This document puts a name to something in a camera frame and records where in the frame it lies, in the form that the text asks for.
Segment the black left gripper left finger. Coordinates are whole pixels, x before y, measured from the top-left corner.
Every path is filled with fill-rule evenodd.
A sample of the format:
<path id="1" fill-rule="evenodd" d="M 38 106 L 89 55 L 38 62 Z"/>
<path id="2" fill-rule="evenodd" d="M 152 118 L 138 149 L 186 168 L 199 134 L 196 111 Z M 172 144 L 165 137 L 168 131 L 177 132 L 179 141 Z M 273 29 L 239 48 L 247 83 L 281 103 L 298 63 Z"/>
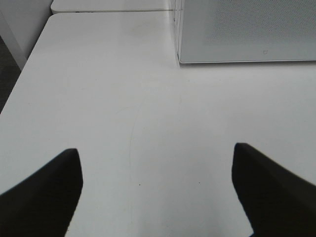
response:
<path id="1" fill-rule="evenodd" d="M 66 149 L 0 196 L 2 237 L 63 237 L 77 207 L 83 177 L 77 149 Z"/>

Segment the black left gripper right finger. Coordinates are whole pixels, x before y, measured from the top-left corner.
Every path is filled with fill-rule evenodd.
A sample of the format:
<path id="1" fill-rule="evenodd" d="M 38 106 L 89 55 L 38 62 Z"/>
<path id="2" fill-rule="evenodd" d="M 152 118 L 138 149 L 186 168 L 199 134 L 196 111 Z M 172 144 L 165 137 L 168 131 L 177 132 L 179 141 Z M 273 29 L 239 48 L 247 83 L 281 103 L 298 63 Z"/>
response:
<path id="1" fill-rule="evenodd" d="M 232 183 L 254 237 L 314 237 L 316 187 L 247 143 L 234 147 Z"/>

